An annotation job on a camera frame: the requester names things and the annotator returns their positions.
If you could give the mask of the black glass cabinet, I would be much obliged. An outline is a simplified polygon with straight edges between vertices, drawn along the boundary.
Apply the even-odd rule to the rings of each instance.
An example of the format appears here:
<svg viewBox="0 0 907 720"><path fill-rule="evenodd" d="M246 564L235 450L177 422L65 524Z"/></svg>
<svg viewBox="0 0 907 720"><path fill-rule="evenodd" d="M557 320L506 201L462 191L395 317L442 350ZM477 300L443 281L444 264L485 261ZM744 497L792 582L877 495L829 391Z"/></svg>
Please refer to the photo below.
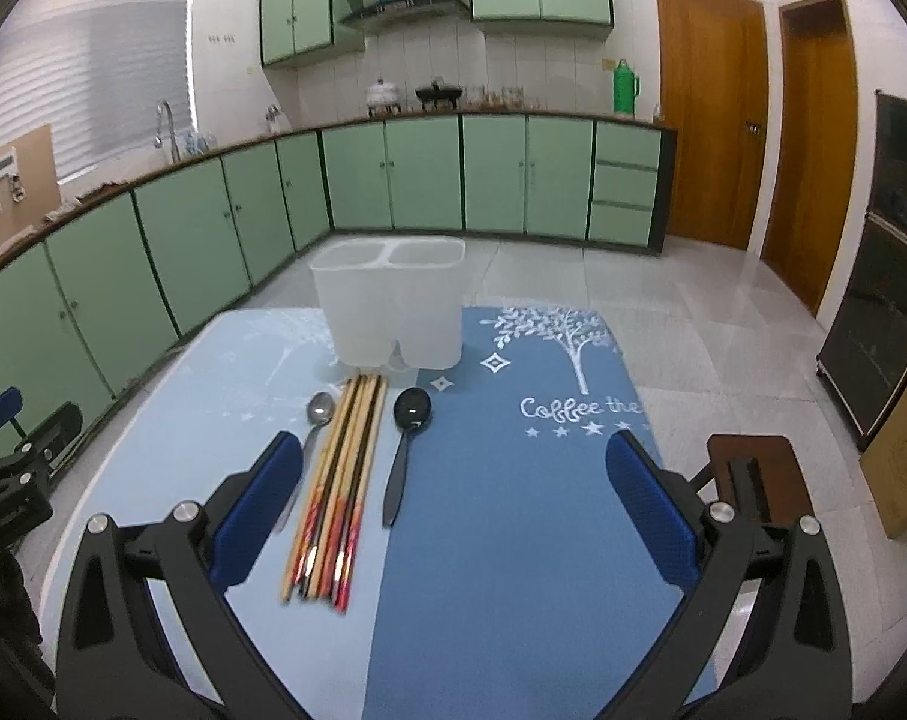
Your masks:
<svg viewBox="0 0 907 720"><path fill-rule="evenodd" d="M878 91L872 192L851 279L816 356L867 449L907 383L907 99Z"/></svg>

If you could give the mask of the black wok on stove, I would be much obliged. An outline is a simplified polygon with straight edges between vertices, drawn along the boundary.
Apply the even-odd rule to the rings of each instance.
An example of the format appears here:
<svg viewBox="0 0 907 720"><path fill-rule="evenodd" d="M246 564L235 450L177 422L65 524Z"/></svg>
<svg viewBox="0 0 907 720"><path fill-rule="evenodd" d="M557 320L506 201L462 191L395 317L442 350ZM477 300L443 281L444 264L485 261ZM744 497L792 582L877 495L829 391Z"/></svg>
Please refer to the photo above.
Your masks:
<svg viewBox="0 0 907 720"><path fill-rule="evenodd" d="M460 86L432 82L415 89L416 99L424 112L428 110L457 110L463 96Z"/></svg>

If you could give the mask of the cardboard box with picture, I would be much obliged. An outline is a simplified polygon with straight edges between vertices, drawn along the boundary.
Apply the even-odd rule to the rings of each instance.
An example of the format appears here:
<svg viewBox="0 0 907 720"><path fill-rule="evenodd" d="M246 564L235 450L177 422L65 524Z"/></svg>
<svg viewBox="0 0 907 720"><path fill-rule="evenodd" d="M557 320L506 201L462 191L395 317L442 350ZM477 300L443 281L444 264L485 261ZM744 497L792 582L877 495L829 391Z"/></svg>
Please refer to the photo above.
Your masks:
<svg viewBox="0 0 907 720"><path fill-rule="evenodd" d="M0 146L0 255L22 232L37 231L60 203L49 124Z"/></svg>

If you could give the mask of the wooden door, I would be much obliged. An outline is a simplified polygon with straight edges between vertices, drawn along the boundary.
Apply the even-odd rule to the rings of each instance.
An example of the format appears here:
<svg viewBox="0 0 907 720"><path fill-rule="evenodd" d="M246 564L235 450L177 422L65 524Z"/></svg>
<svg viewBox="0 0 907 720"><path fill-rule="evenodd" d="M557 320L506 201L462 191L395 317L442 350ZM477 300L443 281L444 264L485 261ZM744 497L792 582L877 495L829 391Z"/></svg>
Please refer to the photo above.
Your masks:
<svg viewBox="0 0 907 720"><path fill-rule="evenodd" d="M668 232L746 249L766 148L769 62L756 0L657 0L660 106L678 133Z"/></svg>
<svg viewBox="0 0 907 720"><path fill-rule="evenodd" d="M846 0L800 0L779 18L782 130L761 258L814 314L851 203L857 64Z"/></svg>

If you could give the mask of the yellow cardboard box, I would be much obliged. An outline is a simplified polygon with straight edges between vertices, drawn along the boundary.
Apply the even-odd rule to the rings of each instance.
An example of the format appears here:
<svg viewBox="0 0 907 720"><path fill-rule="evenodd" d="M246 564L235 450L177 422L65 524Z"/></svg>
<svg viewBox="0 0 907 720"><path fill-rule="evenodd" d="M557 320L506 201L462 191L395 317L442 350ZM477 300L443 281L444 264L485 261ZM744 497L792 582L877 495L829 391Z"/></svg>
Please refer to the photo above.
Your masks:
<svg viewBox="0 0 907 720"><path fill-rule="evenodd" d="M886 536L907 530L907 385L862 457L862 472Z"/></svg>

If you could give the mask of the pink bamboo chopstick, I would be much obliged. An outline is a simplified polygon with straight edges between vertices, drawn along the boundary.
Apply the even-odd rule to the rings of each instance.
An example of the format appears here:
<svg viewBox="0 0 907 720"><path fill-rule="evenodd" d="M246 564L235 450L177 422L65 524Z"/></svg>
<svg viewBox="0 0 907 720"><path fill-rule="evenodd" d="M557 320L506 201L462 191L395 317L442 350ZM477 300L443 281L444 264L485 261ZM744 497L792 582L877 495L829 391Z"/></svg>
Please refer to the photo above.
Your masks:
<svg viewBox="0 0 907 720"><path fill-rule="evenodd" d="M359 535L361 534L362 519L364 518L364 507L366 507L367 488L369 488L369 478L371 477L372 463L374 463L374 454L376 453L377 434L379 433L380 420L382 419L383 400L385 400L385 394L387 394L387 388L389 388L389 381L387 379L385 379L385 377L383 377L382 397L380 397L379 419L376 422L376 427L374 427L374 434L372 434L371 456L369 457L369 465L367 465L366 484L364 484L364 491L362 491L362 509L361 509L362 517L361 517L361 520L359 520L359 527L356 528L356 530L355 530L356 544L355 544L355 552L353 553L353 557L355 558L355 561L353 561L353 570L351 571L351 578L349 578L349 582L348 582L348 596L346 596L346 600L348 600L348 605L349 605L349 593L351 593L351 582L353 582L353 574L355 573L356 551L358 550Z"/></svg>

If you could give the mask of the window roller blind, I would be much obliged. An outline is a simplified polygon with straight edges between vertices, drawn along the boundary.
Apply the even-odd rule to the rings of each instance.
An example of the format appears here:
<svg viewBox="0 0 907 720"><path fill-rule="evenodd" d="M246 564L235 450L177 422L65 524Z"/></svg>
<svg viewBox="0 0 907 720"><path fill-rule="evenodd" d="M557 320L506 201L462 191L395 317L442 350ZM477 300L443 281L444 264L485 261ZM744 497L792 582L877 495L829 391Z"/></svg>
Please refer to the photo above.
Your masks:
<svg viewBox="0 0 907 720"><path fill-rule="evenodd" d="M0 146L46 125L58 177L195 124L190 0L19 0L0 28Z"/></svg>

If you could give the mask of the green thermos flask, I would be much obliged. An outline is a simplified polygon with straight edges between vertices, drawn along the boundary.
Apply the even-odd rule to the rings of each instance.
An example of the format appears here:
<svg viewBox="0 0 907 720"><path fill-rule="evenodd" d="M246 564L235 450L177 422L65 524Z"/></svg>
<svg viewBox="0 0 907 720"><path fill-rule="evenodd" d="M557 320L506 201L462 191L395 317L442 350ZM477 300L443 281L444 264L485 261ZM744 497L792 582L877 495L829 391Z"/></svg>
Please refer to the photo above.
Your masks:
<svg viewBox="0 0 907 720"><path fill-rule="evenodd" d="M636 99L641 91L641 78L626 59L616 62L613 70L613 110L616 114L636 115Z"/></svg>

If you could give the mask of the chrome sink faucet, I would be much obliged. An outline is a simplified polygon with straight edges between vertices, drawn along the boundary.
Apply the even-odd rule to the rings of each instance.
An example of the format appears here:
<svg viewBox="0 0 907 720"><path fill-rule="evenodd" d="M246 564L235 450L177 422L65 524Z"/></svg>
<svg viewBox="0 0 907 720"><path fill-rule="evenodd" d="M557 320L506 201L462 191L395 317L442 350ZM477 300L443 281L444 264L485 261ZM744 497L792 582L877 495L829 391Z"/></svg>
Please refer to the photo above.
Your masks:
<svg viewBox="0 0 907 720"><path fill-rule="evenodd" d="M156 133L154 133L154 148L165 151L172 164L180 163L180 149L175 133L174 114L172 107L161 99L156 104Z"/></svg>

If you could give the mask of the black red chopstick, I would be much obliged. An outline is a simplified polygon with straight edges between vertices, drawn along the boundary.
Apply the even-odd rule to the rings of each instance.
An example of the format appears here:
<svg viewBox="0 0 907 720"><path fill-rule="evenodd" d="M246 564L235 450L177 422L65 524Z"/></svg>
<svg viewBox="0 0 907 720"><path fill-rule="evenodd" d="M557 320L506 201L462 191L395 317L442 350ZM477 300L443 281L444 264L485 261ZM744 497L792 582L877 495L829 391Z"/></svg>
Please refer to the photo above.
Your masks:
<svg viewBox="0 0 907 720"><path fill-rule="evenodd" d="M353 570L353 553L355 552L355 530L359 527L362 514L362 491L367 478L367 465L371 456L371 439L374 427L379 419L380 397L382 397L383 377L374 376L371 380L371 395L366 401L364 421L361 422L359 431L358 448L355 456L355 469L351 476L351 484L346 497L344 518L341 523L340 541L335 553L335 567L333 567L332 588L328 593L330 603L338 613L344 613L348 606L348 582Z"/></svg>

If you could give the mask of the dark wooden chopstick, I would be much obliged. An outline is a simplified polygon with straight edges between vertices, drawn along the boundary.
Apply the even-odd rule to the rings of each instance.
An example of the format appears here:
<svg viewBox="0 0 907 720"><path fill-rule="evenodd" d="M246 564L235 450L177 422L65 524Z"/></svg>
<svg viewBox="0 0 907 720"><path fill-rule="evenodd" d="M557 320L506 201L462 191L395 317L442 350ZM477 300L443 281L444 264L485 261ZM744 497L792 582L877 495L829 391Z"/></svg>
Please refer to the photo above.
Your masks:
<svg viewBox="0 0 907 720"><path fill-rule="evenodd" d="M344 486L355 465L356 434L359 431L361 418L366 415L367 401L376 388L376 378L367 374L356 379L348 406L344 408L343 424L340 435L330 452L330 473L328 484L323 493L317 528L310 541L309 561L305 566L304 582L301 595L307 600L319 598L325 582L326 561L332 549L332 538L335 527L340 522L341 509L344 507Z"/></svg>

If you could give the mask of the green lower kitchen cabinets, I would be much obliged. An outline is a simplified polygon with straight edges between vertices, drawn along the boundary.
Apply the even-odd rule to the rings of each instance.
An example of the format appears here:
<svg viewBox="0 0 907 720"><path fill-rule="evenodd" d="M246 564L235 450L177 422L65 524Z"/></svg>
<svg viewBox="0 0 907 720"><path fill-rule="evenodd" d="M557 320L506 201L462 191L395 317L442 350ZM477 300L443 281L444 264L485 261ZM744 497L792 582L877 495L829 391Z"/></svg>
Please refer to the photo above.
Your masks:
<svg viewBox="0 0 907 720"><path fill-rule="evenodd" d="M94 424L170 349L333 234L657 252L678 133L611 117L421 114L302 130L111 188L0 259L0 455L63 405Z"/></svg>

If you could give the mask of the black range hood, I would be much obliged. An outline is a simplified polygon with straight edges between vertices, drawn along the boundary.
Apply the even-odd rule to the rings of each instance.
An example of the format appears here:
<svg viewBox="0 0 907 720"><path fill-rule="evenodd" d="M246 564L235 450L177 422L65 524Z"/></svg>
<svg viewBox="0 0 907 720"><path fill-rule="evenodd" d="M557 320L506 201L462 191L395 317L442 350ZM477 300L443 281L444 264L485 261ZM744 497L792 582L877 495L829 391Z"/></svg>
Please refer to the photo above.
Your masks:
<svg viewBox="0 0 907 720"><path fill-rule="evenodd" d="M379 34L428 18L467 18L471 11L463 0L390 0L367 5L341 18L340 25L364 34Z"/></svg>

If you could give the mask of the bamboo chopstick red end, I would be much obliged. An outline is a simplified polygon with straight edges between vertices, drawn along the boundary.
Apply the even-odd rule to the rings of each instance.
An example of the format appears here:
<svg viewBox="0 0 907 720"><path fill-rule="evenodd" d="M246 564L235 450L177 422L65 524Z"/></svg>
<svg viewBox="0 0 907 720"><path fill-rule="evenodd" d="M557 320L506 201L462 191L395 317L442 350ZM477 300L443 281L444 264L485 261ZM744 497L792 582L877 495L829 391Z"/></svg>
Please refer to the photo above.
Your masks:
<svg viewBox="0 0 907 720"><path fill-rule="evenodd" d="M332 593L333 574L340 549L341 532L343 532L346 511L348 511L349 491L351 491L353 476L355 476L356 466L358 466L359 444L361 444L361 437L364 434L367 416L372 410L378 380L377 374L369 374L369 376L362 376L359 379L355 401L353 401L348 421L346 421L346 437L341 445L341 452L338 454L338 470L337 476L335 476L337 487L322 533L320 575L316 585L312 587L317 598L328 598Z"/></svg>

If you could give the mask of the plain bamboo chopstick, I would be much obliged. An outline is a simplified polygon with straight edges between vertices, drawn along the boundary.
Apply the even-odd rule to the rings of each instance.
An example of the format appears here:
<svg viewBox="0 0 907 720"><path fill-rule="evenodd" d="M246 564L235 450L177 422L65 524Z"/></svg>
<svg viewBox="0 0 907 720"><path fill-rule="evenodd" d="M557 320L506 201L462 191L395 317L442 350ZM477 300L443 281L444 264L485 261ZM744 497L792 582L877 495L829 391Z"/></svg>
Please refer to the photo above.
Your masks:
<svg viewBox="0 0 907 720"><path fill-rule="evenodd" d="M348 421L351 403L358 393L360 383L359 377L349 379L344 385L340 399L333 405L332 421L330 421L330 426L326 427L326 434L316 458L309 488L305 491L304 511L299 520L296 536L294 536L291 556L287 559L283 585L281 585L283 603L293 600L294 593L298 591L307 572L307 562L309 562L310 551L312 551L317 522L322 516L323 504L330 491L333 458L337 456L337 445L343 437L344 424Z"/></svg>

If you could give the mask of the dark blue table mat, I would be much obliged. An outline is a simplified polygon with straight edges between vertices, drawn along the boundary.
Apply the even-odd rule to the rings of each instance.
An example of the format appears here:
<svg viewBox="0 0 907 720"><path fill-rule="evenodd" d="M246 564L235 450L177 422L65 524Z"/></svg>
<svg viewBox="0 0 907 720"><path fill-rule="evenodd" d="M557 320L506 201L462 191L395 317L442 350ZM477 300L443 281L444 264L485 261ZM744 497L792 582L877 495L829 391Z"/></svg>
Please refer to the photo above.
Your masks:
<svg viewBox="0 0 907 720"><path fill-rule="evenodd" d="M609 436L654 439L597 312L470 307L424 371L385 551L371 718L592 718L680 603L609 484Z"/></svg>

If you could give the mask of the red patterned bamboo chopstick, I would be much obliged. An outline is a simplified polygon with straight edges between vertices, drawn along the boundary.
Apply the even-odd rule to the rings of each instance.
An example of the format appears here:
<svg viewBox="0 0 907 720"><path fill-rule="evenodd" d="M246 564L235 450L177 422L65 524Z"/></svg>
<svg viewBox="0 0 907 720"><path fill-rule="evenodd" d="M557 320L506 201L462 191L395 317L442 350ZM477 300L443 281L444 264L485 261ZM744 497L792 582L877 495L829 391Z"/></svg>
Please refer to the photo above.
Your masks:
<svg viewBox="0 0 907 720"><path fill-rule="evenodd" d="M343 445L344 438L346 437L346 424L344 424L343 437L338 442L337 449L338 454L341 452L341 445ZM326 514L330 511L332 507L333 496L335 495L335 488L337 487L337 482L335 481L335 476L337 476L338 470L338 454L333 458L332 463L332 473L330 473L330 491L328 491L328 496L326 496L325 504L323 504L322 516L317 522L317 531L314 535L314 543L312 543L312 551L310 551L309 562L307 562L307 572L304 575L304 580L301 582L301 586L298 588L298 595L304 600L307 600L310 596L310 589L312 589L312 582L314 578L319 573L319 557L320 550L322 549L322 533L323 528L325 528Z"/></svg>

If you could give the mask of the white cooking pot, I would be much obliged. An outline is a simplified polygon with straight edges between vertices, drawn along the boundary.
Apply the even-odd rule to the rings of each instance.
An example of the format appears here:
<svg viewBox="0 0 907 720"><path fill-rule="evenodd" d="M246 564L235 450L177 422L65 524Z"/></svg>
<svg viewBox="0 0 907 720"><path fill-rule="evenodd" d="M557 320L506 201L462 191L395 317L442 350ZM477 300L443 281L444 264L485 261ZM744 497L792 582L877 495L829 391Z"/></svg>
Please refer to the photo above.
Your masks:
<svg viewBox="0 0 907 720"><path fill-rule="evenodd" d="M395 83L385 82L377 78L366 88L367 115L374 117L387 117L387 115L400 114L400 94Z"/></svg>

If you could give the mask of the silver metal spoon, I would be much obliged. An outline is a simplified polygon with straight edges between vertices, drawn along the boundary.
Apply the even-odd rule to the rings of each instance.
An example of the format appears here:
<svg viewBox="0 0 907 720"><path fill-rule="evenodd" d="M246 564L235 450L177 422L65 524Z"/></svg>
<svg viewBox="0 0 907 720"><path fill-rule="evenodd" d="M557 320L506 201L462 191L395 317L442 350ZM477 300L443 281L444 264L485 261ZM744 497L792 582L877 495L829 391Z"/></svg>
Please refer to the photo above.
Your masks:
<svg viewBox="0 0 907 720"><path fill-rule="evenodd" d="M312 455L312 450L314 450L314 445L316 445L316 438L319 437L323 427L328 426L328 424L332 422L335 408L337 408L337 402L333 398L333 395L330 394L330 392L325 392L325 390L317 392L310 398L309 403L307 403L307 422L309 422L309 431L307 431L307 434L305 434L304 440L302 441L301 477L299 478L298 483L294 484L293 491L291 491L291 494L289 494L289 497L286 500L286 504L284 504L284 507L281 509L281 514L278 517L278 520L276 520L275 528L273 528L273 532L275 533L281 533L284 528L286 528L287 520L289 520L291 512L293 512L299 486L301 486L302 481L304 481L307 476L307 470L309 470L310 465L310 455Z"/></svg>

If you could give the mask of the right wooden door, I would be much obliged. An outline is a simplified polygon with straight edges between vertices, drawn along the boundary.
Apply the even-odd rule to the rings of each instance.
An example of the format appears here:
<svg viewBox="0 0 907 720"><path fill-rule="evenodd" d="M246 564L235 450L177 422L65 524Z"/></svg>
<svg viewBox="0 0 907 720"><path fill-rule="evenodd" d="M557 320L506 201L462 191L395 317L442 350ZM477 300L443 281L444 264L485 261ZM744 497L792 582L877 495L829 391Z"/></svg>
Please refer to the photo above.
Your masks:
<svg viewBox="0 0 907 720"><path fill-rule="evenodd" d="M779 18L782 130L761 258L814 314L851 203L857 64L846 0L800 0Z"/></svg>

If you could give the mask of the left wooden door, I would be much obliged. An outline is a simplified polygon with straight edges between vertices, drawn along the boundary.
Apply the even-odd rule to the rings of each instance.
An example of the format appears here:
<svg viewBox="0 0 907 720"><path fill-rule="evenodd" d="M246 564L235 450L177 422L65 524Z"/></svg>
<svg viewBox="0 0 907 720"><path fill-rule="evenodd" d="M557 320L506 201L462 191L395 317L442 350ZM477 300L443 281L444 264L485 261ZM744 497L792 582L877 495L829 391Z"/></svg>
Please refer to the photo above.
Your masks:
<svg viewBox="0 0 907 720"><path fill-rule="evenodd" d="M766 148L769 62L756 0L657 0L660 106L678 133L668 232L746 249Z"/></svg>

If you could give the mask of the brown wooden stool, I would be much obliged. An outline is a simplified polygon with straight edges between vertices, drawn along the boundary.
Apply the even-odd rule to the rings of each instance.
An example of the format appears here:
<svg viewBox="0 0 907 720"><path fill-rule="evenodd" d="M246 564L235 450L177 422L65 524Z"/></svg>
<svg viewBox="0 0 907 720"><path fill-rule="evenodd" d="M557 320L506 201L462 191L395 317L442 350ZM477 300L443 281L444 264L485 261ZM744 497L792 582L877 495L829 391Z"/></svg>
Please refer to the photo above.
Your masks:
<svg viewBox="0 0 907 720"><path fill-rule="evenodd" d="M739 514L762 525L787 528L815 513L787 437L714 434L707 439L707 455L719 499Z"/></svg>

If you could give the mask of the white two-compartment utensil holder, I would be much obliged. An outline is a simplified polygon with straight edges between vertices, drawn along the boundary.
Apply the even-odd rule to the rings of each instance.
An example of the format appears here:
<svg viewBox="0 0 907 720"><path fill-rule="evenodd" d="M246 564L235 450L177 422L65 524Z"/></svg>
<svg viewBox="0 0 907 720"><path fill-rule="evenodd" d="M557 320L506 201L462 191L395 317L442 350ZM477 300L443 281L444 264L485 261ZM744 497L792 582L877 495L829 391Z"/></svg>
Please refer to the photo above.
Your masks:
<svg viewBox="0 0 907 720"><path fill-rule="evenodd" d="M462 358L467 289L462 239L362 238L328 245L310 262L338 359L376 369L447 371Z"/></svg>

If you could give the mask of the black plastic spoon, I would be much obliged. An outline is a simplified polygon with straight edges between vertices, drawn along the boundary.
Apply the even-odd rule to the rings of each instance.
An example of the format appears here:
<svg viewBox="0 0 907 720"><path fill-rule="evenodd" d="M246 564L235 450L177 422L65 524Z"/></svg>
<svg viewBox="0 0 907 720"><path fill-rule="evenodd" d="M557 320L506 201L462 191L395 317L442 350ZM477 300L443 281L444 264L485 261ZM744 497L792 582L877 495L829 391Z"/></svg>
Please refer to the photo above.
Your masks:
<svg viewBox="0 0 907 720"><path fill-rule="evenodd" d="M397 522L403 493L405 493L406 472L410 440L428 424L433 411L433 402L428 392L421 387L408 387L394 403L394 421L400 433L389 479L382 500L382 527L392 528Z"/></svg>

